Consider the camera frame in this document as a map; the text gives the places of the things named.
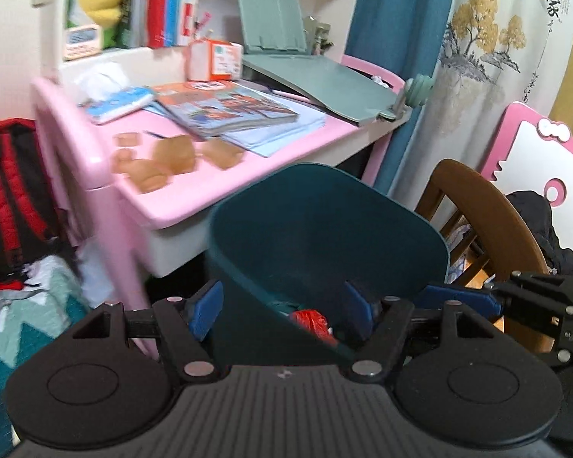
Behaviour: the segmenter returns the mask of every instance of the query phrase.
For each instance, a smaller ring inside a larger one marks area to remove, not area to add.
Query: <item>dark green trash can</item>
[[[219,364],[326,364],[351,360],[300,329],[272,302],[343,318],[344,281],[378,299],[411,297],[443,281],[449,254],[423,218],[354,177],[302,163],[239,191],[212,210],[211,277],[223,281],[212,345]]]

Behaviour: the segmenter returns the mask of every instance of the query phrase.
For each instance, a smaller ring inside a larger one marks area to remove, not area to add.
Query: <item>blue curtain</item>
[[[357,0],[346,54],[404,79],[432,75],[452,0]],[[375,187],[388,193],[420,114],[399,127],[390,140]]]

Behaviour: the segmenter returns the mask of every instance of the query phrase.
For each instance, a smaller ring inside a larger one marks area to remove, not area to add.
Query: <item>red and black backpack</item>
[[[47,255],[73,267],[74,251],[58,210],[38,147],[34,122],[0,122],[0,289],[21,289],[24,269]]]

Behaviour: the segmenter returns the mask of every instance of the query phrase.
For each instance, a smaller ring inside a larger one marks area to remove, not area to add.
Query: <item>white curtain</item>
[[[389,196],[414,208],[445,158],[480,168],[509,103],[549,114],[572,44],[573,0],[453,0],[434,91]]]

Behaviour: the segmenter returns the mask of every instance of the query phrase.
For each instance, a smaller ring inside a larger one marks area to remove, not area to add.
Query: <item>red book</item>
[[[163,47],[164,16],[165,0],[148,0],[147,31],[151,48]]]

